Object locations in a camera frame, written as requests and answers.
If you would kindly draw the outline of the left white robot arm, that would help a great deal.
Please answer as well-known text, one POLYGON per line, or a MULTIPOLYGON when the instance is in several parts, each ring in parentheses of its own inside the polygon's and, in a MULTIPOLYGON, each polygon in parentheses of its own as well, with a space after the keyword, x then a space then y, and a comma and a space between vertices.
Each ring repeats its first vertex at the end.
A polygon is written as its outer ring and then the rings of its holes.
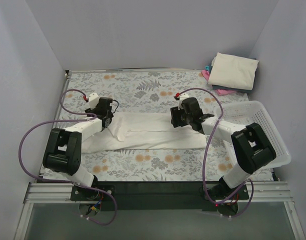
POLYGON ((112 103, 117 101, 98 96, 90 96, 87 100, 89 108, 85 110, 85 113, 88 117, 96 115, 96 118, 79 122, 65 129, 53 128, 42 164, 45 168, 60 173, 74 183, 72 200, 94 201, 101 200, 104 193, 113 195, 115 187, 101 184, 95 175, 82 166, 82 143, 110 125, 115 113, 112 110, 112 103))

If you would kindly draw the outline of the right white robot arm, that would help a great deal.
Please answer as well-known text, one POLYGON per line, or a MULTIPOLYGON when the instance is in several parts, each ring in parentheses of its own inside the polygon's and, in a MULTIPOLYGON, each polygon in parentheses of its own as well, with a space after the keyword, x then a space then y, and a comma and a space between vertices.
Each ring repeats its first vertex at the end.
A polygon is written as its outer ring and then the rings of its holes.
POLYGON ((213 137, 233 146, 237 163, 215 186, 203 187, 208 200, 232 198, 254 172, 277 157, 274 147, 258 123, 234 124, 222 120, 221 116, 203 113, 198 100, 186 93, 177 93, 174 98, 178 101, 178 106, 170 109, 174 128, 190 126, 194 131, 208 136, 207 146, 210 146, 213 137))

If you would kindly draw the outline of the white t shirt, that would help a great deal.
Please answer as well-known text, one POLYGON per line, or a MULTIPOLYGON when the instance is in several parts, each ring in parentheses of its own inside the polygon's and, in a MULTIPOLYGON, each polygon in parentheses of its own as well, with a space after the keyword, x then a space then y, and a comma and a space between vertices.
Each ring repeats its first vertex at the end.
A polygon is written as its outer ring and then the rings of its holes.
POLYGON ((118 112, 108 128, 90 136, 81 146, 83 153, 132 150, 203 149, 205 135, 190 125, 174 128, 169 113, 118 112))

